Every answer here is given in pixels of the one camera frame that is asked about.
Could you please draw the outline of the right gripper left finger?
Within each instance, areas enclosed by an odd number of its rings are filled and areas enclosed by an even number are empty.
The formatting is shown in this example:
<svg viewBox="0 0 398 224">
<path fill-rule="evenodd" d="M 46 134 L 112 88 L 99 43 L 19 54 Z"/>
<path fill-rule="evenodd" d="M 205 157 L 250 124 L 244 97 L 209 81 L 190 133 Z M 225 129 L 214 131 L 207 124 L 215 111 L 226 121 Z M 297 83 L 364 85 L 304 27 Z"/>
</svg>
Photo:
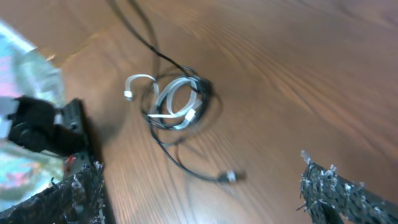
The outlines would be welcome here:
<svg viewBox="0 0 398 224">
<path fill-rule="evenodd" d="M 104 165 L 81 171 L 1 212 L 2 224 L 106 223 Z"/>
</svg>

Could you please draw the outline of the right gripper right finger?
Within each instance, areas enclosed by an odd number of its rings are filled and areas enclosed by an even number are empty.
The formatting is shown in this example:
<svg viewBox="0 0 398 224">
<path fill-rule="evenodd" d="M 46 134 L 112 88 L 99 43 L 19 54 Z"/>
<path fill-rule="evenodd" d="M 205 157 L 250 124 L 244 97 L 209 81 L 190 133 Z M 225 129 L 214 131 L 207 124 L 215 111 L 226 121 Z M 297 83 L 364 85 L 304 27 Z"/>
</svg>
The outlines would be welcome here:
<svg viewBox="0 0 398 224">
<path fill-rule="evenodd" d="M 301 174 L 300 196 L 313 223 L 397 224 L 397 205 L 366 190 L 364 183 L 351 182 L 336 173 L 331 165 L 326 169 L 313 162 L 308 152 L 300 153 L 306 163 Z"/>
</svg>

